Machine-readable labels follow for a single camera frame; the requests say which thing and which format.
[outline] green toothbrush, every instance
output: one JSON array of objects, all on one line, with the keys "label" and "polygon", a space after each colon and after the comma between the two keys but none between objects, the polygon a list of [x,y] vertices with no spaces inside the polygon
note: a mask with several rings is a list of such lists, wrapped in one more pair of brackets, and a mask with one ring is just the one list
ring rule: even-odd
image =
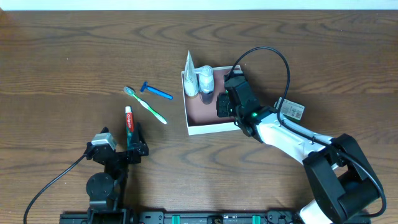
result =
[{"label": "green toothbrush", "polygon": [[133,88],[125,86],[124,87],[124,92],[127,93],[129,96],[133,96],[135,99],[138,100],[138,102],[147,110],[149,110],[155,117],[162,123],[167,124],[166,119],[162,117],[162,115],[158,114],[158,112],[154,111],[144,100],[140,99],[138,96],[136,96],[136,92],[134,91]]}]

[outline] white label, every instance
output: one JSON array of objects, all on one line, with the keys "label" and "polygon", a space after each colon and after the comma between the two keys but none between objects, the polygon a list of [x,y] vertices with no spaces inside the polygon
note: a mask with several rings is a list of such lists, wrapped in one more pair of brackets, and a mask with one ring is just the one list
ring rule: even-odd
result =
[{"label": "white label", "polygon": [[[275,103],[274,107],[278,108],[279,103],[281,101],[282,97],[279,98],[278,102]],[[291,102],[290,100],[284,100],[284,103],[282,104],[282,108],[280,109],[280,112],[286,116],[290,116],[291,118],[301,120],[301,117],[303,116],[304,112],[304,106]]]}]

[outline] toothbrush handle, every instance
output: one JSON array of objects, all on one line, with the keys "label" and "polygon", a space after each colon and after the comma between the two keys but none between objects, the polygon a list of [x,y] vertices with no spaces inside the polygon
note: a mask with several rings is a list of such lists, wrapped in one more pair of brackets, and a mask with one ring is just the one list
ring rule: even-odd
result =
[{"label": "toothbrush handle", "polygon": [[158,89],[155,89],[154,87],[148,86],[147,89],[148,89],[149,91],[151,91],[151,92],[153,92],[153,93],[159,95],[159,96],[163,96],[163,97],[166,98],[166,99],[169,99],[169,100],[172,100],[172,99],[173,99],[173,96],[172,96],[172,95],[169,95],[169,94],[167,94],[167,93],[164,93],[164,92],[162,92],[162,91],[160,91],[160,90],[158,90]]},{"label": "toothbrush handle", "polygon": [[167,124],[166,119],[164,119],[164,117],[162,115],[160,115],[158,112],[156,112],[154,109],[152,109],[151,107],[147,108],[160,122]]}]

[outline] cardboard box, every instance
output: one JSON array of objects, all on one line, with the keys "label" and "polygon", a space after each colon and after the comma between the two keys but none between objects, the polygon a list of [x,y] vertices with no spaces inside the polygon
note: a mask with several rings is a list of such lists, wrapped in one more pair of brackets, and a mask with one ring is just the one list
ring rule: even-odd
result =
[{"label": "cardboard box", "polygon": [[[181,72],[185,119],[189,135],[239,130],[239,127],[234,124],[233,118],[219,118],[216,110],[217,96],[219,93],[225,92],[223,76],[228,74],[231,68],[232,66],[213,68],[215,89],[212,102],[209,105],[205,105],[201,101],[200,94],[190,98],[184,93],[184,71]],[[241,70],[241,67],[237,65],[235,70]]]}]

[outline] red toothpaste tube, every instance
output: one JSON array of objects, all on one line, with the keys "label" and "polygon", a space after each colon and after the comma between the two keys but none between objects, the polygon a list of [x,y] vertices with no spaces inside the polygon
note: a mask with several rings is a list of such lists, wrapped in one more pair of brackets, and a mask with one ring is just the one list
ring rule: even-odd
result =
[{"label": "red toothpaste tube", "polygon": [[132,134],[134,132],[134,118],[132,116],[131,106],[126,107],[126,132],[127,132],[127,149],[129,149]]}]

